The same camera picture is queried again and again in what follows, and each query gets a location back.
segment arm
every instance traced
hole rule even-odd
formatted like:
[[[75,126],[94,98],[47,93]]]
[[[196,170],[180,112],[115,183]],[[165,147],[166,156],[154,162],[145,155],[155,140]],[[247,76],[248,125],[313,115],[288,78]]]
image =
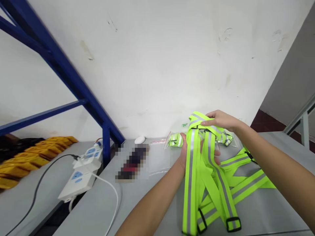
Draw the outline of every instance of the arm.
[[[153,235],[158,228],[185,175],[187,143],[186,135],[183,133],[181,135],[184,144],[179,158],[135,206],[117,231],[116,236]]]
[[[251,127],[222,111],[207,114],[217,125],[234,132],[294,210],[315,233],[315,176],[284,152],[267,142]]]

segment black cable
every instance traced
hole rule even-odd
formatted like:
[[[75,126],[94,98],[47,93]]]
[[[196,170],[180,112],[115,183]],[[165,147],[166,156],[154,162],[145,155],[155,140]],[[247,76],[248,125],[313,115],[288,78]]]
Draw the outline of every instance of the black cable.
[[[16,226],[14,226],[14,228],[11,229],[10,232],[7,233],[5,236],[8,236],[10,233],[12,233],[12,231],[15,230],[15,229],[23,222],[23,220],[28,216],[28,214],[31,212],[31,210],[32,210],[32,208],[33,208],[33,206],[34,206],[34,204],[35,204],[37,191],[38,191],[38,188],[39,188],[40,183],[42,182],[42,179],[43,179],[44,175],[46,174],[46,172],[49,170],[49,168],[50,168],[56,161],[58,161],[60,158],[65,157],[65,156],[72,156],[72,157],[75,158],[76,160],[77,160],[78,157],[79,157],[79,156],[76,156],[76,155],[73,155],[73,154],[66,154],[66,155],[63,155],[63,156],[61,156],[61,157],[58,157],[54,162],[51,163],[51,165],[44,171],[44,173],[42,174],[42,176],[41,176],[40,179],[39,179],[39,182],[38,182],[38,184],[37,184],[37,186],[36,186],[36,189],[35,189],[35,192],[34,192],[33,201],[32,201],[32,204],[31,204],[29,210],[27,211],[27,213],[25,214],[25,216],[20,220],[20,222],[19,222]]]

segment red floor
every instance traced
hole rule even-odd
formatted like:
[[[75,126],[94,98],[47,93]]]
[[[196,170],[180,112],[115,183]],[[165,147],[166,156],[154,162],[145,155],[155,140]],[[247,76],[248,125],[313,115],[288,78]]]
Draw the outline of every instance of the red floor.
[[[280,121],[277,121],[275,118],[271,117],[267,113],[263,112],[262,110],[258,110],[254,121],[251,127],[256,132],[273,132],[273,131],[283,131],[285,125],[282,124]],[[291,138],[295,139],[299,143],[301,143],[301,135],[297,132],[293,132],[290,135]],[[309,142],[309,149],[315,153],[315,143]]]

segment power cord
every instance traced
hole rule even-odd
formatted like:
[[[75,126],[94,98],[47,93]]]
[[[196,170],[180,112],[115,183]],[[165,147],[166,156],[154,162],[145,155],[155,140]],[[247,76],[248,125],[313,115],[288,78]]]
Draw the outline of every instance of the power cord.
[[[69,203],[69,213],[71,213],[71,211],[72,211],[72,204],[73,204],[73,202],[74,202],[75,199],[76,199],[76,196],[73,197],[73,198],[71,198],[71,200],[70,200],[70,203]]]
[[[117,193],[117,190],[115,189],[115,187],[110,183],[110,182],[108,182],[107,180],[104,180],[103,178],[101,178],[101,177],[99,177],[99,176],[97,176],[96,174],[94,174],[93,173],[93,171],[90,171],[89,170],[89,168],[82,162],[82,160],[80,159],[80,158],[78,158],[77,159],[77,161],[79,161],[80,162],[80,164],[82,165],[82,166],[84,166],[94,177],[96,177],[96,178],[98,178],[99,180],[101,180],[101,181],[103,181],[103,182],[105,182],[105,183],[107,183],[107,184],[109,184],[112,188],[113,188],[113,190],[115,191],[115,194],[116,194],[116,199],[117,199],[117,201],[116,201],[116,209],[115,209],[115,212],[114,212],[114,215],[113,215],[113,218],[112,218],[112,221],[111,221],[111,223],[109,224],[109,227],[108,227],[108,229],[107,229],[107,231],[106,231],[106,233],[105,233],[105,235],[104,236],[107,236],[107,234],[108,234],[108,232],[109,232],[109,230],[111,229],[111,227],[112,227],[112,224],[113,224],[113,222],[114,222],[114,219],[115,219],[115,217],[116,217],[116,214],[117,214],[117,210],[118,210],[118,202],[119,202],[119,198],[118,198],[118,193]]]
[[[5,236],[8,236],[10,233],[12,233],[12,231],[15,230],[15,229],[23,222],[23,220],[28,216],[28,214],[31,212],[31,210],[33,209],[33,206],[34,206],[34,204],[35,204],[36,196],[37,196],[37,191],[38,191],[38,188],[39,188],[40,183],[41,183],[42,180],[43,180],[44,175],[45,175],[46,172],[50,169],[50,167],[51,167],[53,164],[56,163],[56,161],[58,161],[60,158],[65,157],[65,156],[72,156],[72,157],[75,158],[76,160],[79,158],[79,156],[76,156],[76,155],[73,155],[73,154],[66,154],[66,155],[63,155],[63,156],[61,156],[61,157],[58,157],[56,160],[54,160],[54,162],[51,163],[51,165],[44,171],[44,173],[42,174],[42,176],[41,176],[40,179],[39,179],[39,182],[38,182],[38,184],[37,184],[37,186],[36,186],[36,188],[35,188],[33,201],[32,201],[32,204],[31,204],[29,210],[28,210],[27,213],[24,215],[24,217],[20,220],[20,222],[19,222],[16,226],[14,226],[14,228],[11,229],[11,230],[9,231],[9,233],[7,233]]]

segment metal railing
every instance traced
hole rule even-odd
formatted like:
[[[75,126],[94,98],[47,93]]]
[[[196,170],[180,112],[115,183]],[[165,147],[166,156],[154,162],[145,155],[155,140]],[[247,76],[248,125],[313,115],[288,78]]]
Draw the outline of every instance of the metal railing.
[[[308,128],[308,116],[315,108],[315,94],[308,100],[308,102],[301,108],[299,113],[283,130],[287,135],[291,135],[293,131],[301,124],[302,125],[302,145],[309,149],[309,128]]]

